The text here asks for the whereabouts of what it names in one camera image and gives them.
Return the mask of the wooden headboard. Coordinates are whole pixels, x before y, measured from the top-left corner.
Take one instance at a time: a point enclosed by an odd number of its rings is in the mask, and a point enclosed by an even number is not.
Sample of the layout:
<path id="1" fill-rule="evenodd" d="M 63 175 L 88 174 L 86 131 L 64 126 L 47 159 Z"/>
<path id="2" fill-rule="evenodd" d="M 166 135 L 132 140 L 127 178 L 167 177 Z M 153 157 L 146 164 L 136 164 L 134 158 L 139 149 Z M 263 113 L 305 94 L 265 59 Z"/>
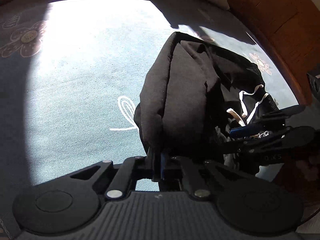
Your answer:
<path id="1" fill-rule="evenodd" d="M 311 0 L 227 0 L 264 46 L 301 104 L 312 103 L 307 73 L 319 64 L 319 10 Z"/>

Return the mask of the blue floral bed sheet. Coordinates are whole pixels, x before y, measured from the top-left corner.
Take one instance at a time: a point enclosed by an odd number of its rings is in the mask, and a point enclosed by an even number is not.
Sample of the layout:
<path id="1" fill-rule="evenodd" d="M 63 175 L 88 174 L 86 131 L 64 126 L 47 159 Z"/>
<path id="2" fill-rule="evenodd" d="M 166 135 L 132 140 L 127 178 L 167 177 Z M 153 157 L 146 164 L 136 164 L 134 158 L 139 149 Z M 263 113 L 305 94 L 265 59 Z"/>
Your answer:
<path id="1" fill-rule="evenodd" d="M 279 108 L 297 103 L 253 34 L 203 0 L 14 0 L 1 6 L 1 237 L 21 189 L 143 154 L 145 76 L 180 31 L 257 63 Z"/>

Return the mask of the black track pants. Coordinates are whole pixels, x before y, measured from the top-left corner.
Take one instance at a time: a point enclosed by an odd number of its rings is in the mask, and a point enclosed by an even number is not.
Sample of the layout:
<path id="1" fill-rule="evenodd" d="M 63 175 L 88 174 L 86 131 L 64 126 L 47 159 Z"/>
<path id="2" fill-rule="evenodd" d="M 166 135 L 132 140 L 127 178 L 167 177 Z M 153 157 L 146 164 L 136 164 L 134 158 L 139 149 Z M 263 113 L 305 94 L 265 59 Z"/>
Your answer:
<path id="1" fill-rule="evenodd" d="M 135 110 L 146 154 L 214 159 L 229 131 L 278 108 L 256 64 L 230 50 L 175 32 L 146 75 Z"/>

